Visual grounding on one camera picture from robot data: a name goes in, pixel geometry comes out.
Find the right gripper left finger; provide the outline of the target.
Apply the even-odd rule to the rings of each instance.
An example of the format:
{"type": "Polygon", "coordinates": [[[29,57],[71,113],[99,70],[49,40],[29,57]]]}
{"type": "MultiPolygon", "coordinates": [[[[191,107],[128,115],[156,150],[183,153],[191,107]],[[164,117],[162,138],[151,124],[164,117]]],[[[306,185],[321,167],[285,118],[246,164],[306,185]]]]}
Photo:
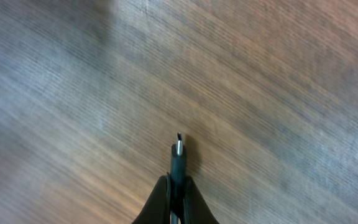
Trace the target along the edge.
{"type": "Polygon", "coordinates": [[[170,224],[170,176],[161,176],[132,224],[170,224]]]}

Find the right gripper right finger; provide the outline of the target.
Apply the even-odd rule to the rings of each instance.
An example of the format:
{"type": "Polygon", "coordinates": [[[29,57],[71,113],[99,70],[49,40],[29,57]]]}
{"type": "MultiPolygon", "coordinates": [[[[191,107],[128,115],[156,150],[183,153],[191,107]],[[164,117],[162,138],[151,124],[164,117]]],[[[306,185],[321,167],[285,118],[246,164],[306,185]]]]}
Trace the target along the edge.
{"type": "Polygon", "coordinates": [[[190,176],[186,178],[183,219],[186,224],[219,224],[190,176]]]}

